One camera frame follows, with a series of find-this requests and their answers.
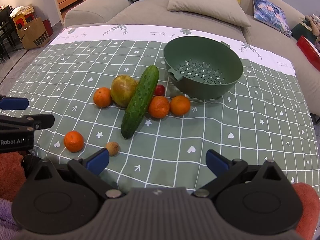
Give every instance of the tangerine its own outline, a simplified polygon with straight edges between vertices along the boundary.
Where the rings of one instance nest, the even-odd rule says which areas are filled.
[[[151,99],[148,111],[154,118],[164,118],[170,111],[169,101],[165,97],[156,96]]]
[[[102,87],[95,91],[93,95],[93,102],[100,108],[110,106],[112,103],[110,89]]]
[[[189,112],[190,107],[190,100],[185,96],[176,96],[170,102],[170,111],[177,116],[184,115]]]
[[[64,137],[63,143],[68,151],[75,153],[83,148],[84,139],[81,133],[77,131],[70,131]]]

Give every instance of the cucumber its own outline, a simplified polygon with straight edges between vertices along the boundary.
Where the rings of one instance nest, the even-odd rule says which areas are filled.
[[[151,65],[142,73],[137,88],[125,110],[121,134],[129,139],[139,127],[159,80],[159,70]]]

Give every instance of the green colander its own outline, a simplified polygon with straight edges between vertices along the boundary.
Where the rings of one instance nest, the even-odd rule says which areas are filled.
[[[240,58],[228,44],[204,37],[171,40],[163,54],[172,83],[181,92],[201,100],[222,96],[243,73]]]

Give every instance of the brown paper bag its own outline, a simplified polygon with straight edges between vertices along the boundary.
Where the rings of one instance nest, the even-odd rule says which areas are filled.
[[[40,17],[25,24],[17,33],[27,50],[43,47],[50,40]]]

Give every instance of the metal screw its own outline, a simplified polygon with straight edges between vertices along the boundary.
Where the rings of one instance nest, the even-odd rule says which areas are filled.
[[[122,192],[118,189],[109,189],[107,192],[106,192],[106,196],[108,198],[117,198],[117,197],[120,197],[122,194]]]
[[[204,188],[200,188],[194,192],[194,195],[196,197],[207,197],[207,196],[209,196],[209,194],[210,194],[210,192]]]
[[[161,195],[161,194],[162,194],[162,190],[160,190],[160,189],[156,189],[156,190],[153,192],[153,194],[155,194],[155,195],[159,196],[159,195]]]

